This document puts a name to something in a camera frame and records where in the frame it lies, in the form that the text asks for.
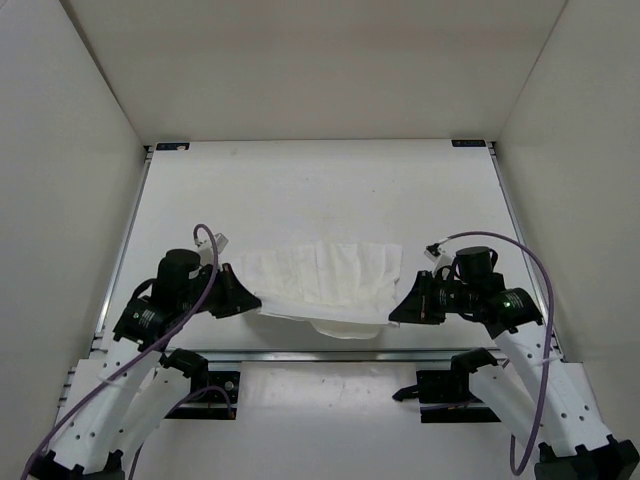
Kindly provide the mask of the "white pleated skirt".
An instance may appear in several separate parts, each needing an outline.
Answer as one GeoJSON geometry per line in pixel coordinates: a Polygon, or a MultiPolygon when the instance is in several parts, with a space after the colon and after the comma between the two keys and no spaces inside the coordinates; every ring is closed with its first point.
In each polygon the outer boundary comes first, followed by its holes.
{"type": "Polygon", "coordinates": [[[403,249],[379,243],[329,243],[257,250],[232,262],[262,302],[263,316],[306,321],[326,336],[365,340],[389,324],[398,305],[403,249]]]}

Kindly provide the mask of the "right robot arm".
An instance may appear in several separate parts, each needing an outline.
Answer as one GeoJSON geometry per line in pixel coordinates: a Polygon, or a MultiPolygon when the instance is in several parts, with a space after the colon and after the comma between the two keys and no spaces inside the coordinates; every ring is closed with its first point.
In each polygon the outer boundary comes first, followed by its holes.
{"type": "Polygon", "coordinates": [[[399,324],[439,325],[450,314],[482,325],[519,379],[485,348],[454,356],[443,387],[463,403],[480,401],[536,457],[538,479],[628,479],[639,464],[629,440],[618,440],[553,355],[544,317],[528,292],[509,289],[489,247],[459,250],[435,272],[420,271],[390,313],[399,324]]]}

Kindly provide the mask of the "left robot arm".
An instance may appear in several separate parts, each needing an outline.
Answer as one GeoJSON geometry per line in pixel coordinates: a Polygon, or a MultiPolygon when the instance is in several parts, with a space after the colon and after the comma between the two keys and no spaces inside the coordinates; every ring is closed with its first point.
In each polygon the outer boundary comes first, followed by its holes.
{"type": "Polygon", "coordinates": [[[173,249],[155,277],[133,292],[112,331],[97,385],[73,405],[29,457],[22,478],[122,479],[151,431],[180,404],[223,387],[207,360],[166,350],[192,316],[228,318],[260,308],[260,300],[218,262],[208,242],[173,249]]]}

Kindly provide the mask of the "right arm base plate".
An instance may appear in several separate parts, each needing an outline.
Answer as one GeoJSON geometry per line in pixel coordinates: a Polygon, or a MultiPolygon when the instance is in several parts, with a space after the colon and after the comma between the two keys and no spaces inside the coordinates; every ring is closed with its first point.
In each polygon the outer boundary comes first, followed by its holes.
{"type": "Polygon", "coordinates": [[[392,399],[396,402],[418,400],[422,424],[500,422],[451,370],[418,370],[415,383],[400,388],[392,399]]]}

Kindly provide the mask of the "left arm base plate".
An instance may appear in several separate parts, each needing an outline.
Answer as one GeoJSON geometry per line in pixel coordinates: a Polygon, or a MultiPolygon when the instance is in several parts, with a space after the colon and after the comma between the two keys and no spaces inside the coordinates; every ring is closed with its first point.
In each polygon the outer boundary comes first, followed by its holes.
{"type": "Polygon", "coordinates": [[[165,418],[236,420],[240,380],[241,371],[238,364],[210,364],[207,374],[191,382],[188,395],[165,418]]]}

